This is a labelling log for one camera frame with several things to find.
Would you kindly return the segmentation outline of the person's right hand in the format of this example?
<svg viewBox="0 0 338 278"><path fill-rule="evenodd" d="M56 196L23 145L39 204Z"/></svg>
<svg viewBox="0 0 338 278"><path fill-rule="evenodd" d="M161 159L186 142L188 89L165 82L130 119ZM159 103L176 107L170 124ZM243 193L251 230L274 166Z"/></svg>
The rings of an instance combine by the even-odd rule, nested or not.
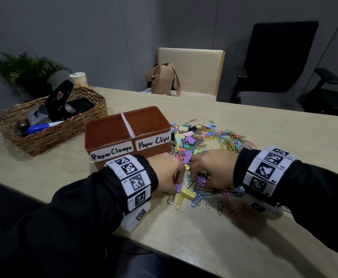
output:
<svg viewBox="0 0 338 278"><path fill-rule="evenodd" d="M205 150L192 158L213 158L213 174L206 181L207 189L234 187L233 176L239 154L222 149Z"/></svg>

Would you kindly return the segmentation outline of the person's left hand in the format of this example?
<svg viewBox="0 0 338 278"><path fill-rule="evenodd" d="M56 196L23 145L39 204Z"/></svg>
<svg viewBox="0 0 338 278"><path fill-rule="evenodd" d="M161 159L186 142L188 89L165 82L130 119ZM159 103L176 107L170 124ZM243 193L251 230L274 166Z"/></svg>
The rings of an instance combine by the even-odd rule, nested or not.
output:
<svg viewBox="0 0 338 278"><path fill-rule="evenodd" d="M171 162L180 162L175 156L169 153L157 154L148 158L150 166L157 175L157 190L169 194L169 172Z"/></svg>

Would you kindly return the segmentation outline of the person's left forearm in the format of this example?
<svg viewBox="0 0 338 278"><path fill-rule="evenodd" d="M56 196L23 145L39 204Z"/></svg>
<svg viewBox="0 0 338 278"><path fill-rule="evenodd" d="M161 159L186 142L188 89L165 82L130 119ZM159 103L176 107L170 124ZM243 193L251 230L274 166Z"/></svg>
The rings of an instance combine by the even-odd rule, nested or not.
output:
<svg viewBox="0 0 338 278"><path fill-rule="evenodd" d="M135 155L151 181L158 179L148 159ZM46 206L23 216L0 236L0 278L87 276L106 259L107 238L128 212L119 178L105 167L62 187Z"/></svg>

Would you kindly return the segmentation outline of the white marker-tag left wristband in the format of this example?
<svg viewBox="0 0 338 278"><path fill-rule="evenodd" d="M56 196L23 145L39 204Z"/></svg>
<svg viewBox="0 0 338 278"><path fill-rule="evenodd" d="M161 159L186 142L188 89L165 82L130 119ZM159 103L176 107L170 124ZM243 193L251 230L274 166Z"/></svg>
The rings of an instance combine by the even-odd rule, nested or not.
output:
<svg viewBox="0 0 338 278"><path fill-rule="evenodd" d="M105 163L119 178L127 196L128 213L121 228L132 232L151 208L151 181L137 158L128 154Z"/></svg>

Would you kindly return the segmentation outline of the white marker-tag wristband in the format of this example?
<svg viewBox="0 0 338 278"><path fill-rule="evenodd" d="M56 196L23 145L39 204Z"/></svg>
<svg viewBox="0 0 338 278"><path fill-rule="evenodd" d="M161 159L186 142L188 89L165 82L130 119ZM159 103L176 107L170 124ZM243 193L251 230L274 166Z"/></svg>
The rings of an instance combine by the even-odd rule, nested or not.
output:
<svg viewBox="0 0 338 278"><path fill-rule="evenodd" d="M132 232L151 208L151 181L137 158L128 154L105 163L119 178L127 196L128 213L121 228Z"/></svg>
<svg viewBox="0 0 338 278"><path fill-rule="evenodd" d="M297 159L296 155L276 146L261 150L245 173L243 203L269 220L280 219L285 207L271 197L283 174Z"/></svg>

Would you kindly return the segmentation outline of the white marker-tag right wristband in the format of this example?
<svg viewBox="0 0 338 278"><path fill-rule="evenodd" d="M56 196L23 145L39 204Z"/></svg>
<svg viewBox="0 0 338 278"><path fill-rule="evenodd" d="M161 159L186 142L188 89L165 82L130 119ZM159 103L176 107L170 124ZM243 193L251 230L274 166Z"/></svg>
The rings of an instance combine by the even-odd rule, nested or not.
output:
<svg viewBox="0 0 338 278"><path fill-rule="evenodd" d="M276 146L261 150L245 173L243 203L269 220L280 219L285 207L271 197L283 174L297 159L296 155Z"/></svg>

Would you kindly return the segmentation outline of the brown divided labelled box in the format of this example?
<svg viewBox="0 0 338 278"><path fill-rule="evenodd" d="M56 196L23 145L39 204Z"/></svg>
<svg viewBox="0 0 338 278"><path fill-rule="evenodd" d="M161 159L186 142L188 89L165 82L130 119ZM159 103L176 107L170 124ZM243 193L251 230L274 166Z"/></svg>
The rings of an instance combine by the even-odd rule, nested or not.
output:
<svg viewBox="0 0 338 278"><path fill-rule="evenodd" d="M97 170L127 154L169 153L171 125L156 106L98 118L86 123L84 147Z"/></svg>

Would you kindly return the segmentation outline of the person's dark trousers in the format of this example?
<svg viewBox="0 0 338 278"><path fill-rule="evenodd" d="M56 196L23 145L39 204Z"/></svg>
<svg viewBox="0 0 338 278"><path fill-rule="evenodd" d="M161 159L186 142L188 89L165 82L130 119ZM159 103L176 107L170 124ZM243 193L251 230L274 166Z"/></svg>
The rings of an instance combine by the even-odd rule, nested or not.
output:
<svg viewBox="0 0 338 278"><path fill-rule="evenodd" d="M123 251L113 278L219 278L170 256L144 249Z"/></svg>

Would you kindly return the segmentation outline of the beige quilted bag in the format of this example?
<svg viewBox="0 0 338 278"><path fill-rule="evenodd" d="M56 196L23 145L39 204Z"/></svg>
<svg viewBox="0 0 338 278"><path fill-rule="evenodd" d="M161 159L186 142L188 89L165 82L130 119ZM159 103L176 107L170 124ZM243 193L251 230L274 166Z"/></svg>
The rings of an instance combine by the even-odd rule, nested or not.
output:
<svg viewBox="0 0 338 278"><path fill-rule="evenodd" d="M163 63L149 70L145 75L145 80L151 82L151 93L171 96L172 87L176 80L177 89L175 96L181 96L181 83L174 65Z"/></svg>

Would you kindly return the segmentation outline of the beige chair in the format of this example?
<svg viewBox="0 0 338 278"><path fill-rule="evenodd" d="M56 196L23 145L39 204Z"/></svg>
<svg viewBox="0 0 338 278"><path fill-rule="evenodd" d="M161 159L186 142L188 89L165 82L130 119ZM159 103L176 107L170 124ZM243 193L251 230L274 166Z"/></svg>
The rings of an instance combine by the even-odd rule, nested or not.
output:
<svg viewBox="0 0 338 278"><path fill-rule="evenodd" d="M171 63L179 76L180 97L215 102L225 51L187 48L157 49L157 64Z"/></svg>

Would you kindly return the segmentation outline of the black phone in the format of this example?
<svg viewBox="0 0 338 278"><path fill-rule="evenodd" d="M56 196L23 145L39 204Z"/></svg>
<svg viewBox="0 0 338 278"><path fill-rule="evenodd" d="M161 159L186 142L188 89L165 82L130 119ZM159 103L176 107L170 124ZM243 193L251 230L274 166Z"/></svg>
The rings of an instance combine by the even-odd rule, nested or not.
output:
<svg viewBox="0 0 338 278"><path fill-rule="evenodd" d="M95 105L84 97L70 100L65 104L65 109L71 116L76 116L80 113L89 111L94 107Z"/></svg>

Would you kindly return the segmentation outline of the woven wicker basket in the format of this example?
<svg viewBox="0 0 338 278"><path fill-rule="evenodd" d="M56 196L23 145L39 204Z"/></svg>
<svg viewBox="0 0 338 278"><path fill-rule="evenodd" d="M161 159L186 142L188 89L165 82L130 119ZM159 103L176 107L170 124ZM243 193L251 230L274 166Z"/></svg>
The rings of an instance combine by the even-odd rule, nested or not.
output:
<svg viewBox="0 0 338 278"><path fill-rule="evenodd" d="M46 98L48 97L46 96L22 104L16 104L4 110L0 115L1 135L31 156L40 155L83 133L87 121L108 115L105 97L92 89L80 87L72 90L67 102L77 98L86 98L94 105L91 110L74 115L59 125L51 126L38 133L22 137L20 130L17 128L18 121L25 119L27 113L43 104Z"/></svg>

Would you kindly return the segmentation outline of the black office chair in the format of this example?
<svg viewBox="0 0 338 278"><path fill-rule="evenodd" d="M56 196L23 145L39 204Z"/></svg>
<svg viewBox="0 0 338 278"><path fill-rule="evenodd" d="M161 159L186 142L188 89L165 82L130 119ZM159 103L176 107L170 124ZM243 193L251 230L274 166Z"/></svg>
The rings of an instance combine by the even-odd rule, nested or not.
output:
<svg viewBox="0 0 338 278"><path fill-rule="evenodd" d="M320 80L300 100L288 91L301 77L319 26L318 21L257 23L243 65L236 66L237 82L231 103L338 116L338 76L315 68Z"/></svg>

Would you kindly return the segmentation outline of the paper cup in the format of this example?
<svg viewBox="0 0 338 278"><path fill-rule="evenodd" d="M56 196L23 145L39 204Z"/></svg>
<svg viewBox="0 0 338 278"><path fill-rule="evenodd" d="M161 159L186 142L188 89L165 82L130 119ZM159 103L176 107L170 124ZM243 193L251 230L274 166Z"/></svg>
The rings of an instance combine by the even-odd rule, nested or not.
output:
<svg viewBox="0 0 338 278"><path fill-rule="evenodd" d="M76 72L69 75L69 80L74 84L74 88L88 88L86 73Z"/></svg>

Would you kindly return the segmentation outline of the grey cloth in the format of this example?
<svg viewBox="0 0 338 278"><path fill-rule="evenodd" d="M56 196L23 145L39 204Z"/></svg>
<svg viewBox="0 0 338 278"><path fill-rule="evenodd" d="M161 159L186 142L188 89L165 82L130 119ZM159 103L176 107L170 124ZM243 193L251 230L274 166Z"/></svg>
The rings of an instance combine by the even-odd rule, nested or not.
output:
<svg viewBox="0 0 338 278"><path fill-rule="evenodd" d="M44 104L37 105L34 109L27 113L27 120L30 126L49 124L52 120Z"/></svg>

